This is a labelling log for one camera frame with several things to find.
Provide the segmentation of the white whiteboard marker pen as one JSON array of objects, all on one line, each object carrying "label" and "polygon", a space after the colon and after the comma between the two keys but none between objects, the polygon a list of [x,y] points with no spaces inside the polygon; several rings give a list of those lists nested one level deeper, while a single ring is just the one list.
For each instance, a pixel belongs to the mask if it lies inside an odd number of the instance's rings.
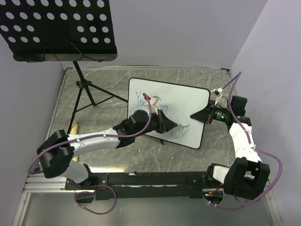
[{"label": "white whiteboard marker pen", "polygon": [[187,128],[187,127],[189,127],[189,124],[188,125],[178,124],[179,129],[184,129],[184,128]]}]

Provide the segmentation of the white whiteboard black frame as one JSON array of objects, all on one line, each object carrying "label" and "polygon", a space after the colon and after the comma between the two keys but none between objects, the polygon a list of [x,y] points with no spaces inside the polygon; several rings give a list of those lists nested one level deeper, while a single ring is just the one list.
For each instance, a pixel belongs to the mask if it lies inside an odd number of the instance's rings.
[{"label": "white whiteboard black frame", "polygon": [[132,115],[136,110],[149,111],[143,93],[149,97],[160,97],[158,108],[170,120],[177,124],[189,124],[189,127],[184,129],[176,127],[165,134],[153,131],[147,133],[147,136],[192,149],[200,148],[205,125],[191,119],[190,115],[207,106],[210,100],[208,89],[133,77],[129,79],[128,84],[128,115]]}]

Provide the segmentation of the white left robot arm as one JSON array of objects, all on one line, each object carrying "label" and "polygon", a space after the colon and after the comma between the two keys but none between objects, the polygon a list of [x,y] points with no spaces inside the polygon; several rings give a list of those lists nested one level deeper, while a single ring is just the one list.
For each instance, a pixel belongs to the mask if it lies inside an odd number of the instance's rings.
[{"label": "white left robot arm", "polygon": [[138,136],[153,131],[165,134],[177,126],[162,110],[154,113],[137,110],[128,119],[102,132],[67,135],[63,129],[57,130],[37,149],[37,154],[45,178],[63,175],[75,181],[80,188],[88,189],[93,177],[89,175],[87,166],[72,160],[75,156],[125,147]]}]

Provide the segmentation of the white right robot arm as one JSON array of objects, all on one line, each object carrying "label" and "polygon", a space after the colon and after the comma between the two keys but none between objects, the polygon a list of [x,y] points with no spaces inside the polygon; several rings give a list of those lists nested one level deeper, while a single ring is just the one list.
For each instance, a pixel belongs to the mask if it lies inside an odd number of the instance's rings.
[{"label": "white right robot arm", "polygon": [[254,200],[260,195],[270,174],[270,167],[264,164],[254,149],[252,124],[245,117],[247,99],[233,96],[231,109],[217,107],[210,100],[207,106],[193,113],[190,118],[210,124],[214,120],[224,122],[228,128],[235,150],[235,161],[231,167],[213,163],[205,176],[209,187],[222,185],[226,194]]}]

